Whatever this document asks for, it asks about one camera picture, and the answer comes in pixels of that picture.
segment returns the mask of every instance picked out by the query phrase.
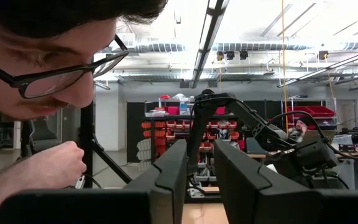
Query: hand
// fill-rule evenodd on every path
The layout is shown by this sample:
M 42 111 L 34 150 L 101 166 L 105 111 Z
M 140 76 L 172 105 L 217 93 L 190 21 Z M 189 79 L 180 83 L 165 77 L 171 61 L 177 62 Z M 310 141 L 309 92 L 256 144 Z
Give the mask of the hand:
M 24 161 L 29 166 L 30 185 L 41 189 L 62 189 L 75 183 L 86 171 L 83 156 L 84 151 L 73 141 L 35 154 Z
M 307 130 L 308 130 L 308 127 L 302 126 L 302 133 L 306 133 Z

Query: man's nose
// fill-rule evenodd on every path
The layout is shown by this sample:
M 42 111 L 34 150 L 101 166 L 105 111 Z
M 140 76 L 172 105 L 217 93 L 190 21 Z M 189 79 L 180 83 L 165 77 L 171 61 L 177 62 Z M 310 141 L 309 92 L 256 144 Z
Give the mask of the man's nose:
M 67 89 L 53 95 L 54 98 L 67 102 L 75 107 L 83 108 L 93 100 L 93 76 L 91 72 L 84 74 Z

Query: eyeglasses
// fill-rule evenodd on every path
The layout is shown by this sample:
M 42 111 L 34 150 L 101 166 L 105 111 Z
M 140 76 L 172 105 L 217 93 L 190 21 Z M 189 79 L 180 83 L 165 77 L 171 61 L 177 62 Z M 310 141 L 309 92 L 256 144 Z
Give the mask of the eyeglasses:
M 47 72 L 12 76 L 0 69 L 0 79 L 12 88 L 18 88 L 25 99 L 47 96 L 62 91 L 78 81 L 84 74 L 92 72 L 93 77 L 104 75 L 129 54 L 121 39 L 114 38 L 122 52 L 110 55 L 87 65 L 75 65 Z

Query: dark hair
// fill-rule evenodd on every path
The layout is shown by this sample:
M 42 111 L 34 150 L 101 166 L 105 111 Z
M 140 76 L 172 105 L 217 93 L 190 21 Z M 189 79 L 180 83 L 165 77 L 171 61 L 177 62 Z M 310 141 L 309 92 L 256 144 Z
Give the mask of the dark hair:
M 168 0 L 2 0 L 0 25 L 14 34 L 31 38 L 60 35 L 74 27 L 121 17 L 148 24 Z
M 304 122 L 305 125 L 309 126 L 309 124 L 311 123 L 311 119 L 307 116 L 303 116 L 298 118 L 298 121 L 302 121 Z
M 213 90 L 210 89 L 205 89 L 201 92 L 201 94 L 205 94 L 205 95 L 211 95 L 211 94 L 215 94 L 215 92 Z

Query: spotlight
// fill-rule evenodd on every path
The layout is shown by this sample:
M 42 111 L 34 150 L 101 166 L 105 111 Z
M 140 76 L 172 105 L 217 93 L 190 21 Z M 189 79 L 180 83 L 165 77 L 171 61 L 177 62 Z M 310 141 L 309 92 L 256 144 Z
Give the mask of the spotlight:
M 234 58 L 234 52 L 226 52 L 227 60 L 233 60 L 233 58 Z
M 221 60 L 223 60 L 224 56 L 223 56 L 223 52 L 216 52 L 216 60 L 218 62 L 220 62 Z
M 317 57 L 319 60 L 326 60 L 328 58 L 328 51 L 326 50 L 319 51 Z
M 240 51 L 240 60 L 245 60 L 248 57 L 248 51 Z

